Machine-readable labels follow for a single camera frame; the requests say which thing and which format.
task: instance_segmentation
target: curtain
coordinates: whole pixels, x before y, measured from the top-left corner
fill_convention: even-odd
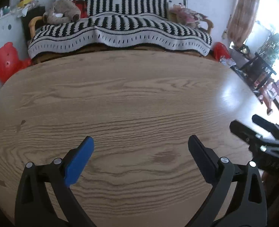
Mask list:
[[[242,46],[252,31],[259,0],[238,0],[235,12],[228,24],[228,38],[235,46]]]

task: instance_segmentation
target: pillow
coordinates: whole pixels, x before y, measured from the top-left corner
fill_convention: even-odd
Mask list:
[[[81,10],[81,19],[88,18],[87,15],[87,2],[83,0],[72,1]]]

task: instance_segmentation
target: oval table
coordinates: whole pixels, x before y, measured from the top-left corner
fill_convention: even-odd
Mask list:
[[[229,124],[257,128],[255,113],[267,117],[232,70],[195,56],[108,51],[29,67],[0,91],[0,207],[13,221],[25,164],[51,163],[90,135],[95,150],[71,190],[98,227],[183,227],[211,189],[188,151],[189,136],[246,164],[251,153]]]

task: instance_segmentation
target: wooden armrest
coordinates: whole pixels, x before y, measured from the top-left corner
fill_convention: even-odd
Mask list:
[[[43,16],[38,16],[38,17],[34,17],[30,22],[29,22],[29,29],[30,29],[30,35],[31,35],[31,39],[34,38],[35,36],[35,23],[38,20],[43,20]]]
[[[209,19],[204,19],[203,21],[208,24],[207,32],[208,32],[208,34],[210,34],[211,33],[211,29],[214,28],[213,22],[211,20],[209,20]]]

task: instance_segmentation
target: wicker sofa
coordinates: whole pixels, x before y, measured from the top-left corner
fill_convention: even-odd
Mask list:
[[[168,1],[187,7],[187,0],[83,0],[89,18],[59,26],[45,25],[35,34],[29,23],[31,58],[57,58],[67,54],[138,48],[177,52],[197,51],[206,56],[211,48],[213,23],[205,19],[207,30],[178,24],[168,12]]]

